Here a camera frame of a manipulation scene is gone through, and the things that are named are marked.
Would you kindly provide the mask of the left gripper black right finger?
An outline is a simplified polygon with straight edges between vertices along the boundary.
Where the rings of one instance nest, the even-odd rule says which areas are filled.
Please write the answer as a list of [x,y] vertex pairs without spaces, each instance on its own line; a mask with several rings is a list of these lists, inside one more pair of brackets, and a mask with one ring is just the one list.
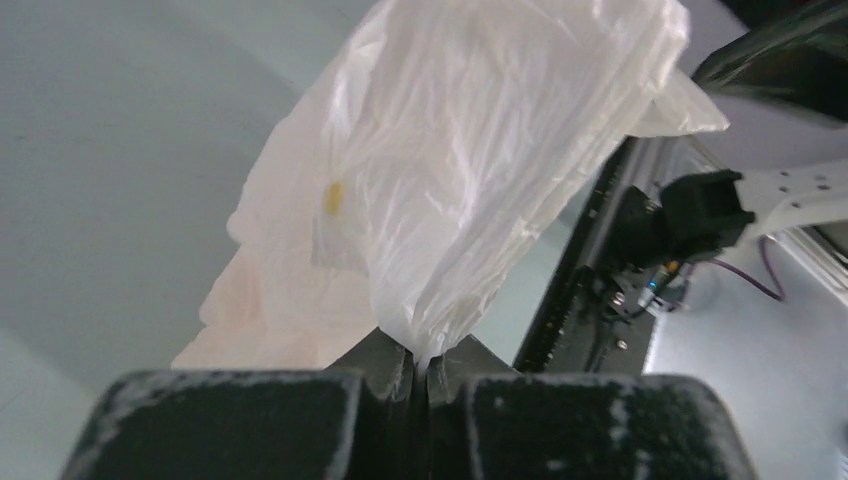
[[522,374],[474,337],[425,374],[435,479],[752,479],[724,403],[688,376]]

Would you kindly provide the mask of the white plastic bag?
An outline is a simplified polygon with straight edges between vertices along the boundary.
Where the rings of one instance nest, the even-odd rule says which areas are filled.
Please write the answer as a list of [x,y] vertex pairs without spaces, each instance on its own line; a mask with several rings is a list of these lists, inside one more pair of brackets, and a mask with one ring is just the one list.
[[174,359],[324,368],[373,330],[425,362],[628,137],[722,131],[677,1],[380,1],[271,132],[238,248]]

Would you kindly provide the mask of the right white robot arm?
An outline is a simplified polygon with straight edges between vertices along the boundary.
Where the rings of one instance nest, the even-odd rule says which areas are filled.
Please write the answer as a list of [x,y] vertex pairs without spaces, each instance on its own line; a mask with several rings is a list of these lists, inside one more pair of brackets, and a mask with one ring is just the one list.
[[[756,1],[780,14],[711,53],[695,70],[708,92],[847,124],[847,4]],[[844,221],[847,162],[684,175],[659,191],[626,187],[611,210],[605,253],[619,270],[714,258],[742,240]]]

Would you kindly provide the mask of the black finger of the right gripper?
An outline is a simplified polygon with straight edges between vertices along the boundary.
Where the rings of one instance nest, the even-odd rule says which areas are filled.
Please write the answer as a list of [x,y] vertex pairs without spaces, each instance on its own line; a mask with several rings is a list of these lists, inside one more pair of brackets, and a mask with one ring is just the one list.
[[707,91],[847,124],[847,2],[724,1],[747,32],[693,80]]

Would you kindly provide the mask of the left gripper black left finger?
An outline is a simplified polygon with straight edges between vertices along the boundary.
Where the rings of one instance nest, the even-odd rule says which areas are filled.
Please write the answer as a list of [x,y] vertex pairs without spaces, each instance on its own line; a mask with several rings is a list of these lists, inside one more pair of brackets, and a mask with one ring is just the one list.
[[379,330],[322,370],[147,370],[100,397],[65,479],[396,479],[414,365]]

